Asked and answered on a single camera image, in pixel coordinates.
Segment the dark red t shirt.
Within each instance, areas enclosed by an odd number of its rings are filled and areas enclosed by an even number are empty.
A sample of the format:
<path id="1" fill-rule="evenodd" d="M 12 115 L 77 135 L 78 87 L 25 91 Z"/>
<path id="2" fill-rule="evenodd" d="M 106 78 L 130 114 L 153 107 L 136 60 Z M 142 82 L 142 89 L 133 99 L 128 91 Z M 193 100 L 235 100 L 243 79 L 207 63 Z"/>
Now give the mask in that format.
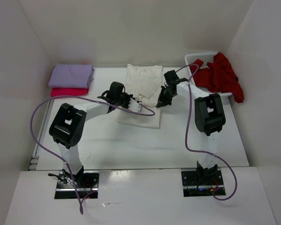
<path id="1" fill-rule="evenodd" d="M 194 64 L 199 66 L 199 69 L 193 75 L 196 86 L 206 88 L 212 93 L 230 92 L 235 102 L 242 103 L 244 93 L 227 57 L 219 52 L 213 57 L 213 60 L 213 62 L 207 63 L 206 68 L 202 68 L 202 60 L 195 60 Z"/>

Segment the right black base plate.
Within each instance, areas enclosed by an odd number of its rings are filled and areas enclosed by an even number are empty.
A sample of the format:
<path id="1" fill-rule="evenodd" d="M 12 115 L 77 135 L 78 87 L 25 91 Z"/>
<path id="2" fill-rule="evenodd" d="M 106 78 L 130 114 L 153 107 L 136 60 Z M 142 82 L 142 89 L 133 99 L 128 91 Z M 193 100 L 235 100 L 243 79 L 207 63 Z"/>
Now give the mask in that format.
<path id="1" fill-rule="evenodd" d="M 215 175 L 207 178 L 199 178 L 195 170 L 181 172 L 184 197 L 215 196 L 226 195 L 222 173 L 217 170 Z"/>

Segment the cream white t shirt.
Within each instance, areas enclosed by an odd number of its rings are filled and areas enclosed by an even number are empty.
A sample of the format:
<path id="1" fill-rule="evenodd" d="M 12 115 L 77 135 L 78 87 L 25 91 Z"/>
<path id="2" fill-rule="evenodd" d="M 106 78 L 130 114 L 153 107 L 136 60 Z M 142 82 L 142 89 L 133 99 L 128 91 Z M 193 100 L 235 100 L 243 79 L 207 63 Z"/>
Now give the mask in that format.
<path id="1" fill-rule="evenodd" d="M 156 105 L 164 82 L 163 66 L 141 67 L 128 64 L 125 80 L 126 92 L 133 94 L 136 100 L 141 101 L 145 107 L 153 110 L 155 115 L 140 116 L 119 111 L 117 123 L 158 129 L 160 127 L 161 110 L 157 109 Z"/>

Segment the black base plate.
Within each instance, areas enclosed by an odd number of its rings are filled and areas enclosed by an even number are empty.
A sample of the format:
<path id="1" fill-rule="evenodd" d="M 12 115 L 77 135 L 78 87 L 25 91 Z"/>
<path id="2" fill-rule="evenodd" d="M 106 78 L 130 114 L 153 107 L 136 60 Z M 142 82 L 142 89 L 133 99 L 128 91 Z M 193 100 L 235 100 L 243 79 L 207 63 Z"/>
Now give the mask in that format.
<path id="1" fill-rule="evenodd" d="M 75 189 L 62 171 L 59 171 L 54 199 L 75 199 Z M 97 199 L 99 188 L 99 171 L 84 171 L 83 181 L 76 185 L 80 199 Z"/>
<path id="2" fill-rule="evenodd" d="M 215 175 L 207 178 L 199 178 L 195 170 L 181 172 L 184 197 L 215 196 L 226 195 L 222 173 L 217 170 Z"/>

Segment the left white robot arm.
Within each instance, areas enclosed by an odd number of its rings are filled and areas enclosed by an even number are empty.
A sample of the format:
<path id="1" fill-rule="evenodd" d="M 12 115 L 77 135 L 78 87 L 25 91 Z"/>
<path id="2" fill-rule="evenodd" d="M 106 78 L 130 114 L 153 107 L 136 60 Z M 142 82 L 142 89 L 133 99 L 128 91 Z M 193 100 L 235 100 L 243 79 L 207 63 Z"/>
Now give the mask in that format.
<path id="1" fill-rule="evenodd" d="M 105 115 L 114 106 L 131 109 L 137 102 L 132 94 L 124 92 L 124 85 L 113 82 L 109 90 L 103 92 L 95 101 L 82 105 L 64 103 L 60 106 L 50 128 L 49 134 L 57 144 L 63 158 L 63 174 L 73 187 L 84 182 L 84 168 L 80 161 L 78 142 L 82 138 L 85 123 L 97 116 Z"/>

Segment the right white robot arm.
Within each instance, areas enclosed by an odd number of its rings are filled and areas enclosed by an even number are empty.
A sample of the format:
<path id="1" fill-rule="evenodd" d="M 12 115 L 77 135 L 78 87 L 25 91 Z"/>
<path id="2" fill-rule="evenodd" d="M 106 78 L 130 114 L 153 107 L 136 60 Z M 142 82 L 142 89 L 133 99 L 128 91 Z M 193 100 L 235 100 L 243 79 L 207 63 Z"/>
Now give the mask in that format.
<path id="1" fill-rule="evenodd" d="M 164 78 L 165 85 L 161 87 L 156 107 L 171 105 L 175 96 L 189 100 L 190 109 L 185 131 L 185 147 L 190 152 L 204 154 L 204 157 L 197 162 L 196 180 L 198 186 L 207 184 L 217 174 L 216 159 L 225 161 L 216 155 L 218 135 L 226 123 L 221 97 L 219 94 L 208 94 L 191 85 L 189 79 L 179 78 L 174 70 L 166 72 Z M 201 138 L 202 149 L 200 150 L 193 150 L 188 146 L 192 112 L 194 112 L 195 126 L 203 135 Z"/>

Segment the pink t shirt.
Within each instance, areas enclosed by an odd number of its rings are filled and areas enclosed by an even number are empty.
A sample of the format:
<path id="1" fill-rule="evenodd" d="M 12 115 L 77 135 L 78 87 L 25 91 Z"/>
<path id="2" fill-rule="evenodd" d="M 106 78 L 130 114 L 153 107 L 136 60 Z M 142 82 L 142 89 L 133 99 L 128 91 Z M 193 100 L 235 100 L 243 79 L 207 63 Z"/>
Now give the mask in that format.
<path id="1" fill-rule="evenodd" d="M 52 88 L 51 97 L 56 96 L 85 96 L 89 93 L 88 88 Z"/>

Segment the white plastic laundry basket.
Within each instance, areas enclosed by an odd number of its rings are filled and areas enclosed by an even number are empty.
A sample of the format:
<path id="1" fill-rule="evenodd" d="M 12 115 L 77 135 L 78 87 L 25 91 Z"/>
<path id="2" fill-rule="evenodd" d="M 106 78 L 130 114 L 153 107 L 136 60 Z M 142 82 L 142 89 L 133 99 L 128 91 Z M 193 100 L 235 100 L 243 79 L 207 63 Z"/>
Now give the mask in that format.
<path id="1" fill-rule="evenodd" d="M 199 52 L 199 53 L 191 53 L 191 54 L 187 54 L 185 56 L 185 63 L 186 65 L 189 64 L 193 64 L 197 59 L 200 59 L 201 61 L 203 61 L 202 66 L 200 67 L 201 69 L 203 68 L 207 68 L 207 63 L 208 62 L 214 62 L 214 56 L 217 54 L 218 52 Z M 189 73 L 189 75 L 191 75 L 191 70 L 189 67 L 187 67 L 187 71 Z M 197 87 L 197 85 L 195 84 L 195 81 L 193 78 L 191 78 L 191 84 L 193 84 L 194 86 Z M 202 88 L 202 87 L 198 87 L 199 89 L 211 94 L 210 91 L 208 91 L 206 88 Z M 232 96 L 232 93 L 227 92 L 227 93 L 218 93 L 221 97 L 230 97 Z"/>

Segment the lavender t shirt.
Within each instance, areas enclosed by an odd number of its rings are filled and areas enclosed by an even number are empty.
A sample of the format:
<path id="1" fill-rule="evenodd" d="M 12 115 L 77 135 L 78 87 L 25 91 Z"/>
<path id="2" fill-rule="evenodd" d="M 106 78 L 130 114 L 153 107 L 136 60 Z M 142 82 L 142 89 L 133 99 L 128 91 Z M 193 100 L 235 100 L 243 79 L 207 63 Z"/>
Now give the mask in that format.
<path id="1" fill-rule="evenodd" d="M 92 64 L 57 64 L 52 71 L 48 86 L 50 88 L 86 89 L 92 80 Z"/>

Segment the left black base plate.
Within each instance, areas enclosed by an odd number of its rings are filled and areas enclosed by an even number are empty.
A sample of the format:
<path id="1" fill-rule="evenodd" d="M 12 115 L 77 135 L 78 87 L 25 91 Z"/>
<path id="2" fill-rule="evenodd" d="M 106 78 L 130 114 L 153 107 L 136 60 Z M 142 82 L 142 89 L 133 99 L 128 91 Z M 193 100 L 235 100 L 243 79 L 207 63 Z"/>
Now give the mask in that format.
<path id="1" fill-rule="evenodd" d="M 75 189 L 62 171 L 59 171 L 54 199 L 75 199 Z M 83 181 L 76 185 L 80 199 L 97 199 L 99 188 L 99 171 L 84 171 Z"/>

